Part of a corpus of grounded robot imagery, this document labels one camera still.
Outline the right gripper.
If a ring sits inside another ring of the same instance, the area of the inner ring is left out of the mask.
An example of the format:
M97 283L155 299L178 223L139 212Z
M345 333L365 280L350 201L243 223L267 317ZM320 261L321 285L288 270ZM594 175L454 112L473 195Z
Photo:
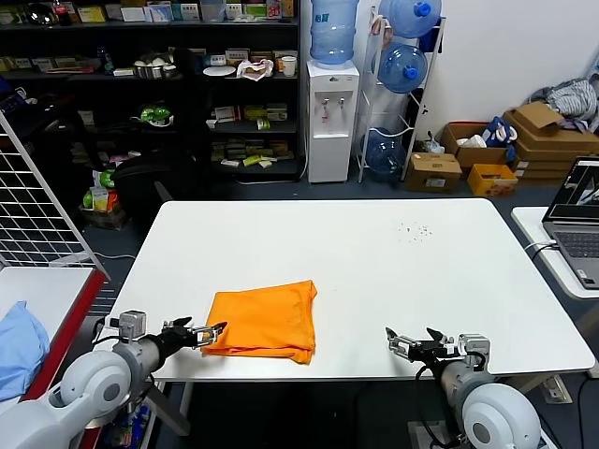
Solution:
M387 347L395 356L409 359L411 362L421 362L426 366L460 356L453 337L430 327L427 327L426 330L432 340L414 341L406 336L398 335L394 330L386 327Z

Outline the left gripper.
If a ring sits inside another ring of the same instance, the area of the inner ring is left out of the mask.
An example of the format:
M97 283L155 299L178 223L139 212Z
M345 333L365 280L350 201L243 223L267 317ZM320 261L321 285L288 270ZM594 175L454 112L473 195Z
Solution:
M165 350L181 350L209 346L218 341L224 332L227 322L213 326L186 327L192 321L191 316L166 320L160 333L160 340Z

